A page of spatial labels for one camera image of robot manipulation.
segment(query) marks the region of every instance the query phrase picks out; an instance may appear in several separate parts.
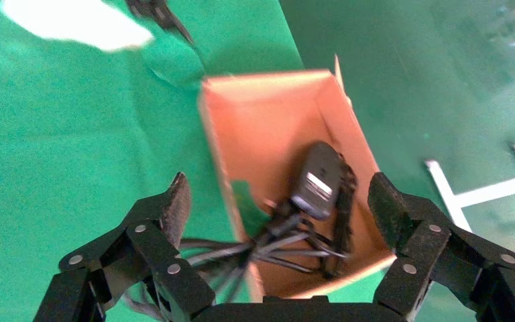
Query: green table surface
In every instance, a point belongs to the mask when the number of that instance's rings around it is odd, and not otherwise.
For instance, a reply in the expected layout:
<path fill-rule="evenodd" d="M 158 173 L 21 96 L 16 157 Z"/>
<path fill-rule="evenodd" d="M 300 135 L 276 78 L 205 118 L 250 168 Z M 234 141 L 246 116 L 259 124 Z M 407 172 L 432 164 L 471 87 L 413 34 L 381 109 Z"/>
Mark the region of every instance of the green table surface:
<path fill-rule="evenodd" d="M 455 193 L 515 177 L 515 1 L 281 4 L 305 68 L 330 68 L 339 55 L 368 144 L 401 191 L 443 206 L 429 158 Z M 515 251 L 515 195 L 463 211 L 476 234 Z M 474 320 L 438 284 L 416 318 Z"/>
<path fill-rule="evenodd" d="M 275 0 L 170 5 L 202 64 L 153 23 L 143 23 L 153 44 L 106 53 L 43 40 L 0 11 L 0 321 L 30 321 L 59 259 L 115 227 L 137 199 L 166 190 L 178 171 L 193 195 L 185 235 L 233 238 L 198 116 L 197 80 L 302 63 Z M 381 277 L 335 299 L 370 301 Z M 239 301 L 247 300 L 245 292 Z M 121 303 L 107 314 L 149 321 Z"/>

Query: cardboard edge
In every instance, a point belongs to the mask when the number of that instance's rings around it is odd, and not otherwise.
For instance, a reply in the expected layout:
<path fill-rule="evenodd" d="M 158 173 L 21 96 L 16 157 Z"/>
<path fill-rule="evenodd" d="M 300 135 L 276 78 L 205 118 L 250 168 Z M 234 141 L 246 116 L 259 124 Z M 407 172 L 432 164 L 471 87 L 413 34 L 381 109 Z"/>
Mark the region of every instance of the cardboard edge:
<path fill-rule="evenodd" d="M 224 200 L 226 211 L 228 214 L 228 220 L 230 222 L 230 226 L 233 230 L 234 238 L 237 241 L 242 241 L 248 238 L 248 236 L 240 230 L 239 227 L 243 227 L 241 222 L 241 215 L 239 214 L 238 207 L 235 202 L 235 197 L 233 193 L 232 186 L 230 184 L 230 178 L 228 172 L 226 171 L 226 167 L 224 165 L 224 161 L 220 157 L 220 150 L 218 146 L 218 140 L 214 122 L 209 115 L 208 106 L 206 104 L 206 99 L 204 95 L 201 95 L 198 98 L 198 110 L 200 116 L 202 118 L 202 123 L 207 135 L 207 139 L 209 141 L 209 146 L 211 149 L 211 153 L 213 155 L 213 161 L 216 169 L 219 171 L 218 179 L 219 186 L 222 193 L 222 198 Z M 251 301 L 254 303 L 259 303 L 263 301 L 264 298 L 264 286 L 262 284 L 262 276 L 258 267 L 255 264 L 250 264 L 248 267 L 249 274 L 244 276 L 246 283 L 248 283 L 249 295 Z"/>

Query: tangled wires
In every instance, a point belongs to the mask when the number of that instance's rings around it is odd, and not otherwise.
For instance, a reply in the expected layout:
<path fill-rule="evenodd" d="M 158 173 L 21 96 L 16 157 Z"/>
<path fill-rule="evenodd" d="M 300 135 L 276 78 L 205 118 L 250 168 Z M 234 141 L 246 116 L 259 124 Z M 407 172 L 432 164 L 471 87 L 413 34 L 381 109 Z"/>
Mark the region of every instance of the tangled wires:
<path fill-rule="evenodd" d="M 238 295 L 243 277 L 252 262 L 267 262 L 303 274 L 322 274 L 325 278 L 338 276 L 345 259 L 351 254 L 350 219 L 357 186 L 356 177 L 342 155 L 339 155 L 339 160 L 340 181 L 339 186 L 335 187 L 338 195 L 334 202 L 336 218 L 332 239 L 315 231 L 307 213 L 287 199 L 277 205 L 271 220 L 249 241 L 221 242 L 183 238 L 179 249 L 186 253 L 198 250 L 194 255 L 187 257 L 188 263 L 198 271 L 217 295 L 229 289 L 225 295 L 226 303 Z M 297 242 L 302 242 L 308 247 L 286 248 Z M 319 265 L 306 267 L 286 259 L 300 256 L 317 258 Z M 124 300 L 134 311 L 162 320 L 157 306 L 148 304 L 144 290 L 141 296 L 142 302 L 131 299 L 128 294 L 124 296 Z"/>

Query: green cloth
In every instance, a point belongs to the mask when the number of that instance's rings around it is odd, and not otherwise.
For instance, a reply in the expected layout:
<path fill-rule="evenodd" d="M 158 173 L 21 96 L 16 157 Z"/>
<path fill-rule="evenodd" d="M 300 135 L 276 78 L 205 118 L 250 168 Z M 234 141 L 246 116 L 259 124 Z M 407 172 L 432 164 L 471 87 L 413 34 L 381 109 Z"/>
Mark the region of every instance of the green cloth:
<path fill-rule="evenodd" d="M 302 68 L 275 0 L 170 6 L 209 74 Z M 176 55 L 188 52 L 180 38 L 152 31 L 159 46 L 110 54 L 43 40 L 0 12 L 0 321 L 32 320 L 61 257 L 115 227 L 137 199 L 166 190 L 178 171 L 192 185 L 185 235 L 233 238 L 198 87 L 188 83 L 200 62 Z M 121 303 L 107 314 L 150 321 Z"/>

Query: black object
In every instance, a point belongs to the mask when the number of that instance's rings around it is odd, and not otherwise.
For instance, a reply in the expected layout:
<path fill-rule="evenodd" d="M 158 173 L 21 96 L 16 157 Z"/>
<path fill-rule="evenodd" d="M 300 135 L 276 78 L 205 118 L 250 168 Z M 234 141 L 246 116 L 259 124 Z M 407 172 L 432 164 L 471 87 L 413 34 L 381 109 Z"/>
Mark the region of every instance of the black object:
<path fill-rule="evenodd" d="M 317 142 L 307 151 L 290 199 L 311 217 L 325 220 L 335 208 L 341 177 L 339 154 L 327 143 Z"/>
<path fill-rule="evenodd" d="M 169 191 L 139 200 L 120 226 L 64 257 L 34 321 L 104 321 L 105 310 L 139 281 L 174 322 L 412 321 L 432 281 L 477 312 L 478 321 L 515 321 L 515 253 L 454 226 L 431 201 L 401 193 L 382 173 L 372 178 L 369 205 L 398 259 L 373 303 L 266 297 L 213 305 L 214 292 L 177 258 L 164 233 L 180 229 L 160 225 L 163 209 L 184 215 L 183 207 L 169 205 L 187 190 L 178 174 Z"/>
<path fill-rule="evenodd" d="M 192 44 L 192 37 L 185 26 L 169 9 L 167 0 L 125 0 L 136 17 L 153 19 L 161 28 L 176 29 Z"/>
<path fill-rule="evenodd" d="M 271 220 L 251 240 L 220 243 L 186 238 L 181 241 L 181 250 L 206 250 L 188 262 L 217 294 L 233 285 L 226 303 L 239 292 L 250 262 L 268 262 L 304 274 L 321 273 L 325 278 L 334 278 L 342 271 L 344 259 L 351 253 L 350 218 L 356 177 L 344 157 L 322 141 L 307 147 L 299 170 L 289 198 L 278 203 Z M 337 218 L 331 240 L 315 231 L 308 216 L 326 220 L 335 208 Z M 309 248 L 305 244 L 301 249 L 282 249 L 300 241 L 306 242 Z M 317 258 L 319 265 L 304 267 L 287 259 L 296 256 Z M 145 302 L 131 303 L 130 307 L 138 312 L 156 309 Z"/>

